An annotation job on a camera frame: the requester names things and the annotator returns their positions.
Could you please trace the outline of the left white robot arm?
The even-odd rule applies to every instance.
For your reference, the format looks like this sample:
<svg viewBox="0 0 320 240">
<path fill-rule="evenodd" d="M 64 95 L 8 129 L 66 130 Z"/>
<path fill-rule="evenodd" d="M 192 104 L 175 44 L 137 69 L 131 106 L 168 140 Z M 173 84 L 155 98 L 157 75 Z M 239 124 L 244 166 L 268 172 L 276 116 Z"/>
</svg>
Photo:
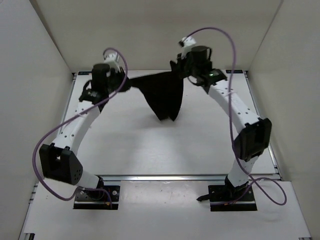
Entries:
<svg viewBox="0 0 320 240">
<path fill-rule="evenodd" d="M 77 158 L 83 138 L 95 119 L 101 114 L 112 93 L 124 87 L 125 72 L 115 61 L 95 64 L 78 98 L 75 119 L 62 126 L 51 144 L 39 149 L 45 178 L 87 189 L 93 199 L 104 195 L 101 178 L 84 170 Z"/>
</svg>

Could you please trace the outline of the black skirt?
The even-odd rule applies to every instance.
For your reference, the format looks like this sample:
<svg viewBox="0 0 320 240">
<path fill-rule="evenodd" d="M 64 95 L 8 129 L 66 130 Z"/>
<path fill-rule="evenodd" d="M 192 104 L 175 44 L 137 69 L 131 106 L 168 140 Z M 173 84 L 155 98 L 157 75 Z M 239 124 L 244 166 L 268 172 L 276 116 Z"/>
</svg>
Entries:
<svg viewBox="0 0 320 240">
<path fill-rule="evenodd" d="M 160 121 L 175 121 L 181 109 L 184 80 L 174 71 L 160 72 L 130 79 L 139 89 Z"/>
</svg>

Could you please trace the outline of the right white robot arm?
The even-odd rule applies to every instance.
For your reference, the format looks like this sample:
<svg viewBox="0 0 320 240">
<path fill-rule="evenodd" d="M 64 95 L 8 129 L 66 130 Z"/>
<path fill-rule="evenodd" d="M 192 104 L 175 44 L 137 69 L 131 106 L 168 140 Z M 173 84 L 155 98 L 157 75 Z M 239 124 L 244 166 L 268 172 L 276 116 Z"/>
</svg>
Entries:
<svg viewBox="0 0 320 240">
<path fill-rule="evenodd" d="M 230 76 L 212 67 L 211 54 L 212 49 L 207 46 L 185 45 L 177 55 L 176 66 L 183 78 L 194 77 L 194 85 L 202 87 L 231 117 L 231 127 L 238 133 L 232 138 L 236 159 L 225 178 L 224 195 L 229 200 L 236 200 L 248 184 L 254 163 L 268 148 L 272 123 L 251 111 L 230 88 Z"/>
</svg>

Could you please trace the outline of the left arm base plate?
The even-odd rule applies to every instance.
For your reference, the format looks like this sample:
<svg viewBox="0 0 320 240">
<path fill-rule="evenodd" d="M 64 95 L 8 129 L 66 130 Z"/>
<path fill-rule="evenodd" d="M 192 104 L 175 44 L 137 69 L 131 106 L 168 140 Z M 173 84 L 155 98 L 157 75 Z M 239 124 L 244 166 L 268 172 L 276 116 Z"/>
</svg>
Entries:
<svg viewBox="0 0 320 240">
<path fill-rule="evenodd" d="M 104 183 L 103 189 L 107 191 L 111 198 L 104 191 L 87 191 L 78 189 L 73 203 L 75 210 L 118 210 L 121 186 L 115 183 Z"/>
</svg>

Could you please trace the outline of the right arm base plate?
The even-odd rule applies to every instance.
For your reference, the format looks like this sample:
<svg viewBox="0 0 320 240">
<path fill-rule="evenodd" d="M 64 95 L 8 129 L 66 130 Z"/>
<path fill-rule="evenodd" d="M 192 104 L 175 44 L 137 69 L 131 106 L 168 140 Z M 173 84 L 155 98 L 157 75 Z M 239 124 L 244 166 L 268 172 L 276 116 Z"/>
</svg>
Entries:
<svg viewBox="0 0 320 240">
<path fill-rule="evenodd" d="M 234 187 L 231 183 L 212 184 L 208 193 L 196 199 L 198 202 L 209 201 L 211 212 L 255 212 L 258 210 L 253 188 L 247 181 Z"/>
</svg>

